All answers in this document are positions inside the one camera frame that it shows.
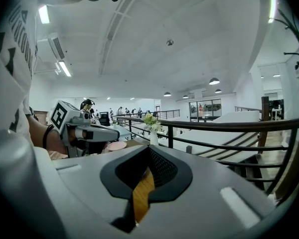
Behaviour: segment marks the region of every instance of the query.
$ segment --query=black office chair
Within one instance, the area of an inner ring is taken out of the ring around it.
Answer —
[[[101,114],[101,117],[99,118],[99,122],[103,126],[110,126],[110,119],[108,114]]]

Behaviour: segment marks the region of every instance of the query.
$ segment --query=ceiling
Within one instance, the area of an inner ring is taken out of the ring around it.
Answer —
[[[68,91],[77,90],[85,84],[104,97],[106,93],[112,97],[117,84],[122,84],[118,97],[133,92],[139,98],[159,98],[164,90],[182,93],[201,88],[214,95],[208,85],[213,77],[220,79],[217,87],[224,94],[231,93],[238,75],[248,72],[263,43],[268,4],[261,0],[85,0],[49,6],[51,23],[43,25],[38,19],[38,40],[58,33],[72,79],[53,71],[46,76],[59,84],[58,89],[64,85]],[[55,68],[42,62],[40,55],[39,49],[37,72]]]

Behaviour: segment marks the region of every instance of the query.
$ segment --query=bracelet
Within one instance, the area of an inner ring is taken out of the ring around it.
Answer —
[[[53,125],[49,125],[48,128],[46,129],[44,136],[43,136],[43,148],[46,149],[46,138],[48,134],[51,132],[51,130],[54,129]]]

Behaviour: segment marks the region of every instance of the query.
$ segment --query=pink bowl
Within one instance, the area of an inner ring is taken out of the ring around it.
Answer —
[[[109,151],[116,151],[119,149],[124,149],[126,147],[126,142],[124,141],[116,141],[116,142],[112,142],[108,145],[108,149]]]

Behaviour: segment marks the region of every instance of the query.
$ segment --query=vase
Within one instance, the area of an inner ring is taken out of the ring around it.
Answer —
[[[150,132],[150,143],[152,145],[158,145],[158,136],[156,131],[151,131]]]

